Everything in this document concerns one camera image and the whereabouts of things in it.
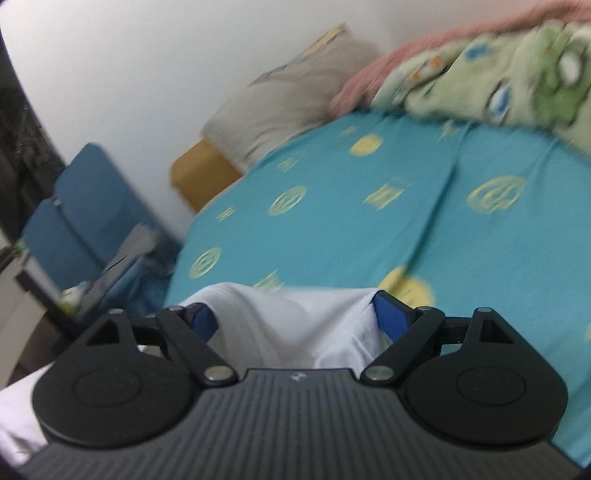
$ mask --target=gray gripper base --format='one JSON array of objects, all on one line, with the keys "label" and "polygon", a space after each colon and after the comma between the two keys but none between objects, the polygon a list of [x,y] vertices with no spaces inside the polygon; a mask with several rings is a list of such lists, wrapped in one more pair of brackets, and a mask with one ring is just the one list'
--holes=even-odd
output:
[{"label": "gray gripper base", "polygon": [[175,428],[141,445],[91,451],[52,443],[31,480],[566,480],[552,445],[469,450],[418,426],[397,395],[347,370],[250,371],[207,390]]}]

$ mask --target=teal bed sheet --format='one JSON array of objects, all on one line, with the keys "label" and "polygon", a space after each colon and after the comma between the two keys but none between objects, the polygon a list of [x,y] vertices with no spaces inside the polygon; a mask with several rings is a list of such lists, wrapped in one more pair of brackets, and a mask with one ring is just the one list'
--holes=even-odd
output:
[{"label": "teal bed sheet", "polygon": [[591,462],[591,164],[526,129],[354,113],[195,219],[167,304],[209,284],[383,286],[500,312],[564,378],[555,444]]}]

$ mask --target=white garment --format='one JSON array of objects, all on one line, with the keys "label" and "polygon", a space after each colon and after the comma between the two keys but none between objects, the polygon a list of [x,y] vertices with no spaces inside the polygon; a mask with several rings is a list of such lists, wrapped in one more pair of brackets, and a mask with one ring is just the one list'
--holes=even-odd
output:
[{"label": "white garment", "polygon": [[[209,345],[241,375],[248,368],[352,368],[359,375],[387,347],[375,288],[272,293],[222,283],[183,302],[208,305],[219,328]],[[22,465],[47,441],[31,406],[44,367],[0,391],[0,455]]]}]

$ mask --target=triangular cutout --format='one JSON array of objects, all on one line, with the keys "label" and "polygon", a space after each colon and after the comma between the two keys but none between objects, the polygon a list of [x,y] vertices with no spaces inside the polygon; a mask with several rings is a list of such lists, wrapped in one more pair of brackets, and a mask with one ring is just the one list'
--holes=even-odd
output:
[{"label": "triangular cutout", "polygon": [[513,343],[513,340],[492,319],[484,320],[480,341],[484,343]]},{"label": "triangular cutout", "polygon": [[119,343],[119,330],[113,320],[107,320],[102,328],[87,342],[88,346],[114,345]]}]

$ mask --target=pillowcase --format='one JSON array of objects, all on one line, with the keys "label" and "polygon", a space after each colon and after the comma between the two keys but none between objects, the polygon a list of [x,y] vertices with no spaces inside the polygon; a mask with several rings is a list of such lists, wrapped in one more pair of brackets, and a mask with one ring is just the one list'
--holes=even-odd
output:
[{"label": "pillowcase", "polygon": [[283,143],[329,122],[332,97],[378,57],[377,46],[354,39],[341,25],[294,61],[257,78],[206,123],[202,135],[246,173]]}]

